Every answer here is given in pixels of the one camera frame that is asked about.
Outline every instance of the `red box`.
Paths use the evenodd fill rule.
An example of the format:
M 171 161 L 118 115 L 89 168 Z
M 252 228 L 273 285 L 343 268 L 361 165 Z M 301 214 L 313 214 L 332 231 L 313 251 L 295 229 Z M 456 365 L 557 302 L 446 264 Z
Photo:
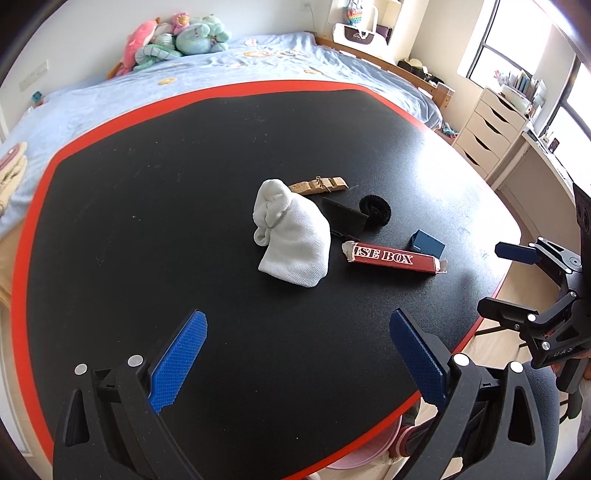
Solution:
M 447 272 L 447 260 L 379 245 L 349 241 L 343 244 L 343 253 L 350 262 L 383 265 L 384 267 L 402 268 L 433 275 Z

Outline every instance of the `red table edge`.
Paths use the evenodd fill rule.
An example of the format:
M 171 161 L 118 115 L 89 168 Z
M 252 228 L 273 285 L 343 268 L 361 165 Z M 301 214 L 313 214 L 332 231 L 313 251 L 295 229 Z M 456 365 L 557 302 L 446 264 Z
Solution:
M 11 331 L 12 331 L 12 348 L 14 351 L 14 361 L 17 370 L 18 383 L 21 389 L 22 399 L 25 404 L 25 409 L 29 415 L 29 420 L 33 427 L 33 430 L 37 436 L 39 444 L 43 449 L 47 459 L 50 463 L 53 460 L 53 440 L 47 427 L 39 397 L 37 395 L 37 388 L 35 386 L 35 380 L 33 377 L 33 368 L 31 365 L 31 358 L 28 349 L 28 336 L 27 336 L 27 281 L 28 272 L 31 262 L 31 251 L 33 248 L 33 240 L 35 236 L 35 230 L 37 227 L 37 221 L 43 201 L 47 194 L 51 178 L 56 170 L 56 167 L 66 158 L 72 156 L 78 151 L 114 134 L 120 130 L 131 127 L 133 125 L 140 124 L 146 120 L 155 118 L 160 115 L 172 112 L 176 109 L 187 106 L 191 103 L 195 103 L 201 100 L 208 100 L 213 98 L 229 98 L 229 97 L 241 97 L 260 95 L 265 93 L 281 93 L 281 92 L 327 92 L 327 91 L 338 91 L 338 90 L 360 90 L 368 93 L 375 99 L 382 102 L 387 107 L 394 110 L 396 113 L 404 117 L 406 120 L 411 122 L 422 132 L 431 132 L 424 124 L 419 120 L 402 110 L 396 104 L 386 100 L 379 94 L 362 86 L 340 83 L 340 82 L 327 82 L 323 80 L 269 80 L 263 82 L 248 82 L 248 83 L 237 83 L 232 85 L 224 85 L 218 87 L 212 87 L 204 90 L 198 90 L 195 92 L 188 92 L 181 95 L 173 96 L 159 100 L 158 102 L 145 105 L 128 113 L 116 117 L 102 125 L 90 130 L 89 132 L 81 135 L 80 137 L 73 140 L 71 143 L 64 146 L 58 151 L 55 156 L 49 162 L 47 169 L 45 170 L 40 182 L 37 187 L 37 191 L 33 197 L 31 205 L 29 207 L 27 217 L 25 218 L 24 226 L 22 229 L 21 239 L 18 245 L 17 257 L 15 260 L 15 270 L 13 279 L 13 299 L 11 309 Z M 503 282 L 497 287 L 493 296 L 496 297 L 499 290 L 501 289 Z M 479 325 L 482 323 L 482 317 L 479 317 L 473 327 L 468 331 L 468 334 L 460 342 L 458 347 L 454 350 L 454 353 L 461 351 L 468 341 L 472 338 Z M 370 429 L 368 432 L 363 434 L 361 437 L 341 448 L 337 452 L 329 455 L 327 458 L 320 462 L 311 465 L 310 467 L 294 473 L 286 477 L 284 480 L 300 480 L 305 476 L 314 473 L 327 465 L 337 461 L 344 457 L 353 450 L 361 447 L 377 434 L 382 432 L 385 428 L 390 426 L 394 420 L 405 413 L 418 399 L 420 393 L 415 392 L 409 399 L 407 399 L 400 407 L 393 411 L 388 417 L 379 422 L 375 427 Z

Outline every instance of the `blue blanket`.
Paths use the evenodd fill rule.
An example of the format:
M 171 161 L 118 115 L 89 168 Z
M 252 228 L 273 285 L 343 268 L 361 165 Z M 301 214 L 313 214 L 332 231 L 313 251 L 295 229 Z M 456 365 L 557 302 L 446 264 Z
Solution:
M 302 79 L 362 85 L 429 128 L 441 124 L 437 106 L 409 82 L 367 62 L 318 47 L 311 34 L 242 38 L 230 42 L 226 52 L 165 61 L 141 72 L 48 95 L 45 104 L 22 118 L 0 145 L 2 157 L 15 143 L 28 144 L 27 169 L 0 217 L 0 238 L 24 219 L 53 155 L 88 130 L 123 113 L 186 92 L 234 83 Z

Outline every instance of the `teal plush toy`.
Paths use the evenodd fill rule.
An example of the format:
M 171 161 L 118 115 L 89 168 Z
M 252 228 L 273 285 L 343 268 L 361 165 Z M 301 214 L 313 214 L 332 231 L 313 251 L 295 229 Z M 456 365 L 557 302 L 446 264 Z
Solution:
M 222 22 L 213 15 L 208 15 L 192 18 L 191 25 L 178 35 L 176 47 L 185 55 L 216 53 L 229 48 L 227 42 L 230 37 Z

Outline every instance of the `crumpled white fabric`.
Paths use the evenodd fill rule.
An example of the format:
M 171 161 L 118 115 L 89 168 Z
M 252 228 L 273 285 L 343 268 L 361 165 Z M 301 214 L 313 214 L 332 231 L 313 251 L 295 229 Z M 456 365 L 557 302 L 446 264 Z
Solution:
M 318 207 L 281 180 L 266 180 L 256 196 L 254 239 L 267 247 L 259 270 L 314 287 L 329 269 L 330 227 Z
M 579 425 L 579 434 L 577 435 L 577 447 L 581 444 L 591 430 L 591 381 L 581 379 L 579 384 L 581 395 L 583 396 L 583 408 L 581 410 L 581 424 Z

